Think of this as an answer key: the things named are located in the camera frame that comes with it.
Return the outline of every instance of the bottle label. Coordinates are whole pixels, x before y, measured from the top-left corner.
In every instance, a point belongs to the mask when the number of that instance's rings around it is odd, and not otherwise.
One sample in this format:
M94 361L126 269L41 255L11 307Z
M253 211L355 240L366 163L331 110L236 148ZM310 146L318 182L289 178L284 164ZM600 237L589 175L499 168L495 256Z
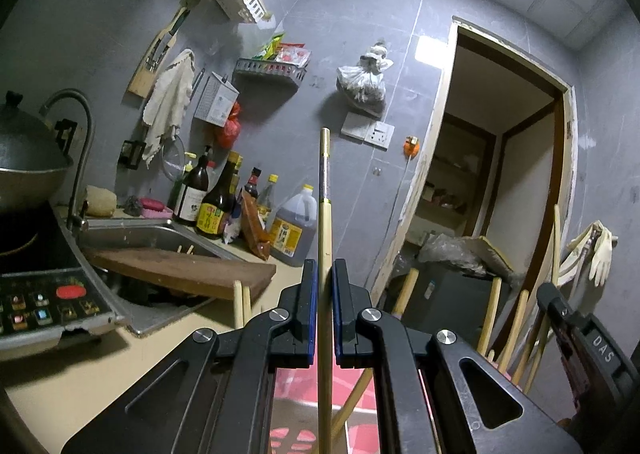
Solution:
M271 208L265 207L264 205L258 205L258 215L262 220L263 227L267 224L267 219L269 218L269 214L271 214Z
M293 257L300 241L302 229L287 221L276 218L271 226L269 241L271 246L286 256Z
M222 209L210 203L203 203L200 206L200 212L198 212L196 227L204 233L218 235L222 234L224 230L223 222L225 220L225 213Z
M174 214L178 218L187 221L196 221L200 204L205 195L206 192L203 190L193 189L193 187L187 187L182 184L178 193L178 200L175 203Z

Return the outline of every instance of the control panel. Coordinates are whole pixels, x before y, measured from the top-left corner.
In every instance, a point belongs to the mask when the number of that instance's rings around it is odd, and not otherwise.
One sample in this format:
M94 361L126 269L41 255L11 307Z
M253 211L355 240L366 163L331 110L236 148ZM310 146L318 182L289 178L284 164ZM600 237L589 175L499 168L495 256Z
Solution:
M81 271L0 278L0 336L110 311Z

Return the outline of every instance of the plastic jug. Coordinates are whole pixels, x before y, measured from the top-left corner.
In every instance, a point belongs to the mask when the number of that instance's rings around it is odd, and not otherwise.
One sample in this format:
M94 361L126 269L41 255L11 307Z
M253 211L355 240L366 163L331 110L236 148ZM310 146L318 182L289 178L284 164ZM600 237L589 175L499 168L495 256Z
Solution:
M314 188L302 191L278 209L269 238L271 255L292 267L301 267L318 228L318 202Z

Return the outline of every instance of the gray plastic basket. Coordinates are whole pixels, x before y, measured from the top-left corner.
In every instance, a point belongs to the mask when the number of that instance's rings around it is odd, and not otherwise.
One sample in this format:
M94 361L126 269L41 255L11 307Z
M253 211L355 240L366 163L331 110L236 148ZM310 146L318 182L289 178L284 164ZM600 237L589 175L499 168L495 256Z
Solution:
M302 79L305 78L306 68L299 68L295 64L275 62L273 60L238 59L234 73L278 80L299 88L300 84L302 84Z

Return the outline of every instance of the faucet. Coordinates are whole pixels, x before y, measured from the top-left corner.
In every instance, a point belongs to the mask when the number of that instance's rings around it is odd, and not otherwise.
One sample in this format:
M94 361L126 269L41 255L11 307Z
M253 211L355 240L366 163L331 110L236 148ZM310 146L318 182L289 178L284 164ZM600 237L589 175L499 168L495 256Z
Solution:
M82 206L82 215L79 216L76 205L78 204L78 189L80 187L80 181L84 176L84 168L86 167L86 160L89 156L89 149L94 143L95 125L94 117L91 115L91 109L89 107L89 100L84 93L75 88L61 89L60 91L56 91L52 94L40 107L40 115L45 117L49 113L53 104L61 99L77 100L81 104L82 108L84 108L84 113L86 114L86 136L84 137L84 144L82 145L80 159L78 160L78 169L76 170L74 188L71 191L71 198L69 199L68 211L66 213L66 228L71 231L75 227L82 228L83 226L86 226L86 221L84 220L86 207L84 205Z

